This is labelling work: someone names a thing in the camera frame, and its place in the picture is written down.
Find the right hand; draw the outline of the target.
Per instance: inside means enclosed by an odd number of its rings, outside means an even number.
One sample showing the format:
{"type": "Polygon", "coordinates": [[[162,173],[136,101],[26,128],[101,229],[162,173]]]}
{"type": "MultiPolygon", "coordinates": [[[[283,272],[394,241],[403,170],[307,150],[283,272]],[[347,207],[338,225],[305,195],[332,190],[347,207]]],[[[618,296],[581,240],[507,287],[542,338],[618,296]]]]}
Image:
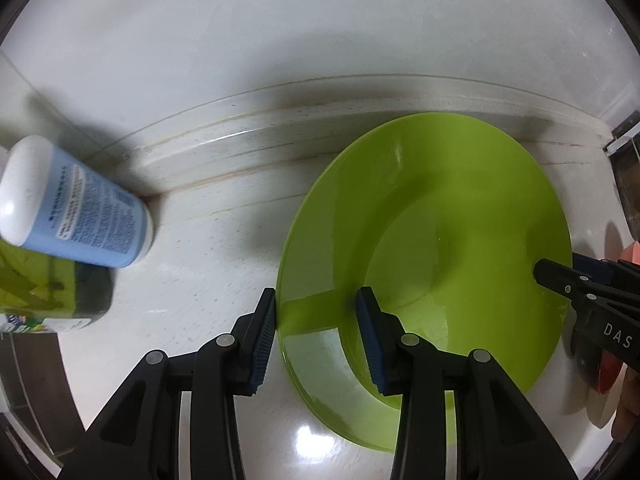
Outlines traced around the right hand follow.
{"type": "Polygon", "coordinates": [[[640,414],[640,384],[639,374],[628,367],[626,369],[620,402],[612,425],[612,438],[623,443],[631,433],[634,424],[638,422],[640,414]]]}

